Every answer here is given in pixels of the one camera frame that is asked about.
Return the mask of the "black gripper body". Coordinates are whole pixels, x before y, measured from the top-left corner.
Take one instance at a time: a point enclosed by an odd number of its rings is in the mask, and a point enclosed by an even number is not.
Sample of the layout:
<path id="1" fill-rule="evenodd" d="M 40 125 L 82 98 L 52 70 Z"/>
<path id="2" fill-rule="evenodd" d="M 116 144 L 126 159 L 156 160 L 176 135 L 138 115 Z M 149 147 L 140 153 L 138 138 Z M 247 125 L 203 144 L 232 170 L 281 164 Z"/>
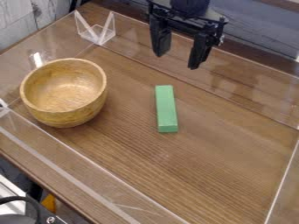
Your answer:
<path id="1" fill-rule="evenodd" d="M 173 29 L 185 33 L 203 32 L 213 38 L 213 44 L 223 43 L 224 26 L 228 19 L 211 7 L 211 0 L 145 0 L 148 14 L 169 19 Z"/>

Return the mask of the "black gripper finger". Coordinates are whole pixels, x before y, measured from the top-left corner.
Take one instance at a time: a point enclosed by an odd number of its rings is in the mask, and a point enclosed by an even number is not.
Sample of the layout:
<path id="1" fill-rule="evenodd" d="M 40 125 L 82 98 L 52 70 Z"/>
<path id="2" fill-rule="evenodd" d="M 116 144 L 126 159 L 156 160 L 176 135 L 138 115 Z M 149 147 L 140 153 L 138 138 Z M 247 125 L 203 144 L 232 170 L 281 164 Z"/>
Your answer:
<path id="1" fill-rule="evenodd" d="M 168 21 L 150 15 L 149 32 L 153 53 L 157 57 L 161 57 L 169 51 L 172 42 L 172 31 L 168 26 Z"/>
<path id="2" fill-rule="evenodd" d="M 208 34 L 197 33 L 195 35 L 188 60 L 188 68 L 191 70 L 197 69 L 200 64 L 207 60 L 211 53 L 212 45 L 213 38 Z"/>

